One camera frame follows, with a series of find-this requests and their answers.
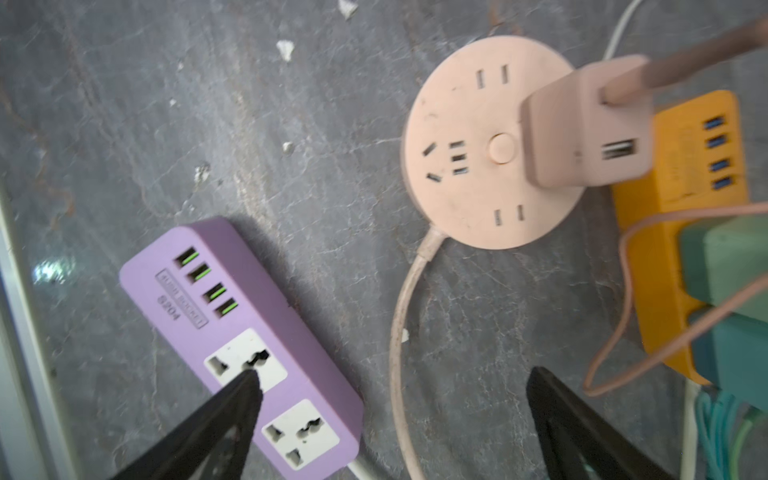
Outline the green charger plug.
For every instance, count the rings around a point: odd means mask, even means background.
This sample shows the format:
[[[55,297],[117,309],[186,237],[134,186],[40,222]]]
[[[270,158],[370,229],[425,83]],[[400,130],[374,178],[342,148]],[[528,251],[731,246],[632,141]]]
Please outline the green charger plug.
[[[678,246],[686,293],[719,305],[767,273],[767,218],[699,220],[680,231]]]

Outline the round pink power socket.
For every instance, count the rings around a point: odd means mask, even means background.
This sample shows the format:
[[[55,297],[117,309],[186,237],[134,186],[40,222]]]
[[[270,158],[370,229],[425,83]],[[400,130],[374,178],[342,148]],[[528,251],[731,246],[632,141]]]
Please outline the round pink power socket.
[[[544,189],[526,177],[520,107],[572,70],[521,36],[475,41],[438,65],[413,103],[400,155],[409,195],[433,226],[465,245],[505,250],[571,213],[583,188]]]

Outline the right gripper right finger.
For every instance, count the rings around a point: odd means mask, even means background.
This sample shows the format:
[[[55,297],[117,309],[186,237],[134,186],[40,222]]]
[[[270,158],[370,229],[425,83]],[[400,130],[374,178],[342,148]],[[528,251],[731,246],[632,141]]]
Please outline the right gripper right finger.
[[[671,477],[548,369],[531,370],[526,395],[551,479]]]

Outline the teal charger plug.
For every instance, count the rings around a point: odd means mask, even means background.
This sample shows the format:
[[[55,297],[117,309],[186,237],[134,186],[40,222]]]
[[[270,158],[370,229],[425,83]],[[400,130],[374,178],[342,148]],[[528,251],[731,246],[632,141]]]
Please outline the teal charger plug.
[[[767,323],[731,314],[691,343],[699,375],[767,412]]]

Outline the purple power strip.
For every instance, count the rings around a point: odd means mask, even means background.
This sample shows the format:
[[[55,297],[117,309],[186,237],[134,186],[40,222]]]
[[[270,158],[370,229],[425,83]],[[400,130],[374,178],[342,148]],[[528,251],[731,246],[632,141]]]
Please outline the purple power strip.
[[[228,220],[169,230],[119,280],[210,391],[256,372],[253,441],[283,477],[326,479],[354,462],[362,399]]]

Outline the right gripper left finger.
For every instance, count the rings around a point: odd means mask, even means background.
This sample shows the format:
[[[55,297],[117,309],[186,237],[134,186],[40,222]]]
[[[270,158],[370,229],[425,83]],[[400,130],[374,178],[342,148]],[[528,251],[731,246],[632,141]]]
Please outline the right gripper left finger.
[[[169,435],[117,473],[117,479],[242,477],[262,407],[261,379],[241,372]]]

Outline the pink charger plug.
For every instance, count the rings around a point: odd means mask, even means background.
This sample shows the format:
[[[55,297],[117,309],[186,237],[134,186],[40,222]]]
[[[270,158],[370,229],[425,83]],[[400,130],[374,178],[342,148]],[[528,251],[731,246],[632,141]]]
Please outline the pink charger plug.
[[[520,108],[525,173],[538,187],[596,187],[646,175],[653,100],[605,104],[609,81],[649,62],[629,55],[588,64],[531,94]]]

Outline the orange power strip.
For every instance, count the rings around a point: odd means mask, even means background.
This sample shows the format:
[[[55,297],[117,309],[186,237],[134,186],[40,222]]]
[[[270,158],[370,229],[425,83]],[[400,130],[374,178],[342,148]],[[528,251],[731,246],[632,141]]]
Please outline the orange power strip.
[[[735,94],[716,90],[657,112],[652,169],[613,186],[612,195],[622,230],[659,213],[748,203]],[[648,354],[684,331],[704,305],[684,289],[677,242],[683,225],[653,225],[628,244],[634,311]]]

